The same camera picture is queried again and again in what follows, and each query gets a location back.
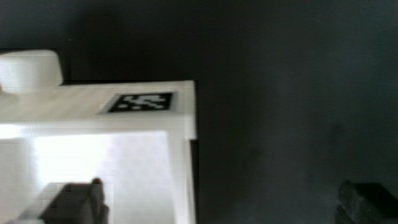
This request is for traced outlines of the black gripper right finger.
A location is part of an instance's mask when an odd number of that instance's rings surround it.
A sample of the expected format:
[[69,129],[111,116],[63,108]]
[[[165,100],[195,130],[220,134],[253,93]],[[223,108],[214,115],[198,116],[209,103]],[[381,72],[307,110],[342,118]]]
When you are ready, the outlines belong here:
[[337,199],[333,224],[398,224],[398,198],[380,183],[344,181]]

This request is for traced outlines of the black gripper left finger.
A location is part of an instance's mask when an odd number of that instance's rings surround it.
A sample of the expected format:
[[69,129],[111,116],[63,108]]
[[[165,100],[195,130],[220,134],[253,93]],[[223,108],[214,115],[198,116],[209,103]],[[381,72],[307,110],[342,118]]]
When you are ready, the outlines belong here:
[[15,224],[108,224],[102,181],[49,183]]

